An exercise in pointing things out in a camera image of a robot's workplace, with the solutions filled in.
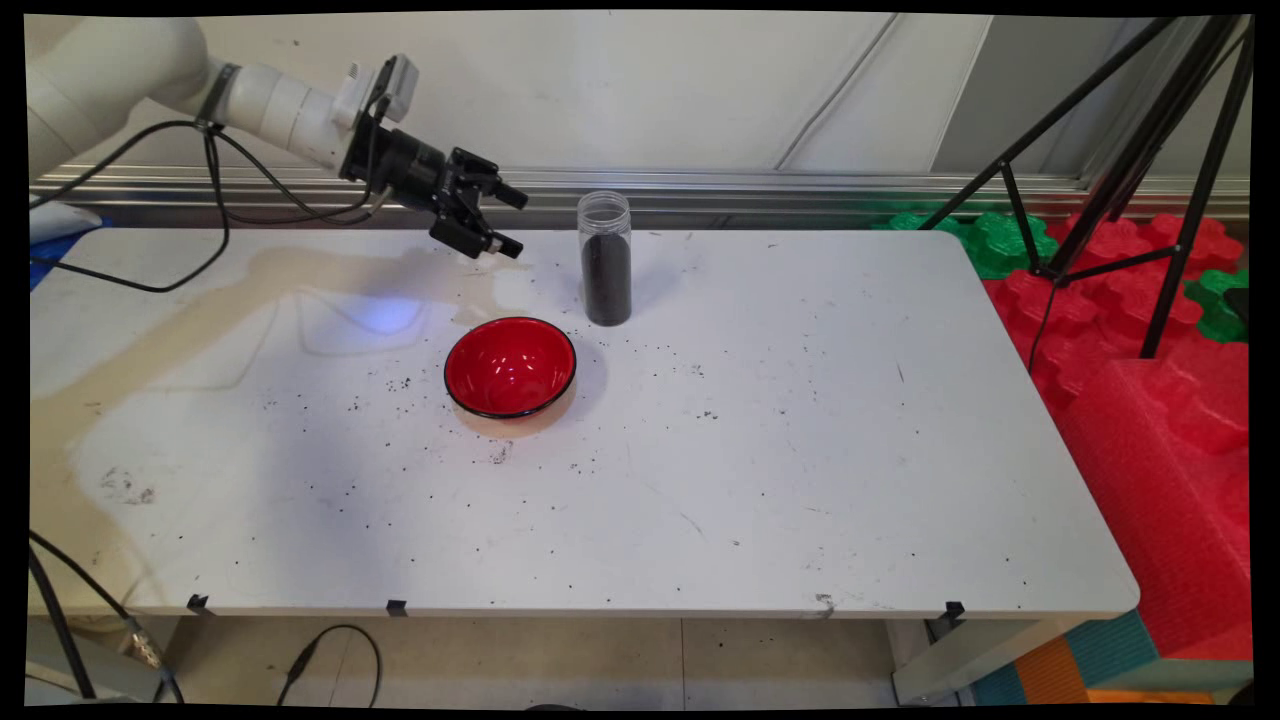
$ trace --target tripod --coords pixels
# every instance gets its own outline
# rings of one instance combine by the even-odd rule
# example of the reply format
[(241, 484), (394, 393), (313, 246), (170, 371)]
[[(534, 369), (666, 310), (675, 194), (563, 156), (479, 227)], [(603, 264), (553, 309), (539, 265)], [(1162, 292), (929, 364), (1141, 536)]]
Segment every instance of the tripod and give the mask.
[[(1169, 263), (1169, 270), (1165, 273), (1160, 295), (1156, 299), (1156, 306), (1152, 310), (1151, 323), (1147, 327), (1147, 334), (1139, 354), (1140, 357), (1146, 359), (1155, 357), (1156, 350), (1160, 347), (1160, 338), (1164, 334), (1165, 323), (1169, 320), (1169, 311), (1178, 295), (1178, 284), (1181, 281), (1183, 270), (1187, 268), (1187, 259), (1190, 256), (1196, 232), (1199, 229), (1201, 219), (1204, 217), (1208, 195), (1213, 190), (1213, 181), (1222, 164), (1222, 156), (1226, 154), (1226, 145), (1231, 140), (1231, 129), (1235, 127), (1240, 106), (1244, 104), (1244, 95), (1249, 86), (1249, 78), (1253, 74), (1253, 17), (1249, 17), (1248, 26), (1235, 42), (1243, 42), (1240, 56), (1235, 60), (1235, 70), (1231, 74), (1231, 82), (1222, 100), (1222, 109), (1219, 111), (1217, 123), (1213, 126), (1213, 133), (1210, 136), (1204, 160), (1201, 164), (1190, 202), (1187, 208), (1187, 215), (1178, 233), (1178, 241), (1172, 246), (1143, 252), (1078, 273), (1070, 272), (1071, 265), (1080, 255), (1080, 251), (1084, 250), (1084, 245), (1089, 241), (1093, 229), (1102, 220), (1103, 215), (1110, 214), (1110, 219), (1114, 222), (1124, 213), (1133, 193), (1138, 190), (1138, 184), (1151, 168), (1156, 154), (1160, 152), (1170, 133), (1181, 122), (1187, 110), (1213, 76), (1213, 72), (1226, 61), (1226, 55), (1234, 50), (1235, 45), (1228, 49), (1225, 54), (1222, 53), (1231, 31), (1239, 23), (1240, 15), (1213, 15), (1206, 22), (1196, 41), (1187, 51), (1187, 55), (1174, 69), (1169, 82), (1161, 90), (1151, 109), (1147, 110), (1137, 129), (1134, 129), (1133, 136), (1094, 187), (1088, 202), (1085, 202), (1084, 209), (1080, 211), (1079, 219), (1062, 241), (1061, 247), (1059, 247), (1057, 252), (1047, 263), (1041, 261), (1039, 254), (1036, 251), (1030, 225), (1027, 223), (1027, 210), (1023, 208), (1021, 196), (1018, 193), (1018, 183), (1014, 179), (1014, 170), (1009, 163), (1043, 135), (1044, 131), (1052, 127), (1053, 123), (1075, 108), (1089, 92), (1129, 61), (1130, 58), (1146, 47), (1161, 31), (1172, 24), (1174, 19), (1176, 18), (1156, 18), (1152, 20), (1151, 24), (1107, 59), (1079, 87), (1032, 126), (1025, 135), (997, 155), (969, 184), (961, 188), (946, 205), (920, 225), (920, 229), (932, 229), (955, 211), (969, 196), (982, 188), (996, 173), (1000, 173), (1009, 191), (1010, 204), (1014, 208), (1014, 217), (1018, 219), (1023, 242), (1027, 245), (1027, 256), (1030, 261), (1029, 272), (1052, 283), (1048, 307), (1044, 310), (1044, 323), (1048, 322), (1048, 313), (1052, 309), (1053, 292), (1059, 288), (1087, 277), (1132, 268), (1152, 260), (1172, 258)], [(1034, 360), (1036, 346), (1032, 345), (1030, 363), (1034, 363)]]

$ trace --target red bowl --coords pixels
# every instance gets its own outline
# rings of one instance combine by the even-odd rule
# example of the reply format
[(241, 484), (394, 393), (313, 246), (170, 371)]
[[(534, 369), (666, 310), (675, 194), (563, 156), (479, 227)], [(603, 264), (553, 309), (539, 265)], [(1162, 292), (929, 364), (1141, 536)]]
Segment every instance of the red bowl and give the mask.
[(467, 413), (504, 420), (556, 402), (575, 372), (577, 354), (559, 328), (534, 318), (502, 318), (458, 340), (444, 361), (444, 388)]

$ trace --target scattered black particles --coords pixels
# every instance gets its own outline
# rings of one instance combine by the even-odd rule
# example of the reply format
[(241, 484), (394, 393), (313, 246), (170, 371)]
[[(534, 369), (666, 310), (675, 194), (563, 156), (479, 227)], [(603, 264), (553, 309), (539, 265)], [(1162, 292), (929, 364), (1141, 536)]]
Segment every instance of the scattered black particles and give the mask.
[(621, 325), (631, 316), (631, 245), (625, 237), (596, 234), (582, 245), (582, 291), (593, 323)]

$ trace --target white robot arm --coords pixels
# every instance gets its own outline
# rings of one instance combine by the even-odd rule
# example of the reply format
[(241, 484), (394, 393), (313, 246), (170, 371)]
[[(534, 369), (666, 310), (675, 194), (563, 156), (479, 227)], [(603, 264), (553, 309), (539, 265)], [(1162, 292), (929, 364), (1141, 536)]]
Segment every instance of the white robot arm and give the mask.
[(431, 237), (471, 258), (483, 251), (516, 258), (522, 246), (494, 232), (477, 206), (489, 195), (517, 209), (527, 202), (503, 183), (498, 165), (457, 147), (445, 158), (380, 127), (383, 118), (403, 119), (416, 83), (417, 69), (396, 55), (380, 68), (353, 63), (333, 96), (266, 65), (241, 68), (210, 56), (195, 18), (87, 18), (27, 64), (28, 179), (116, 133), (150, 97), (431, 211)]

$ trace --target floor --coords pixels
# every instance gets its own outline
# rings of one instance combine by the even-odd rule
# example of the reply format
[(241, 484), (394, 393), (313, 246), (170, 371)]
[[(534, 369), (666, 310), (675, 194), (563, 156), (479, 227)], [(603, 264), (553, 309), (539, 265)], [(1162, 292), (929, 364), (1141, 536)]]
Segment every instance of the floor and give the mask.
[[(169, 644), (188, 702), (275, 702), (298, 652), (344, 620), (189, 618)], [(805, 620), (346, 620), (383, 656), (379, 707), (788, 710), (893, 707), (883, 623)], [(364, 637), (334, 630), (285, 705), (360, 707)]]

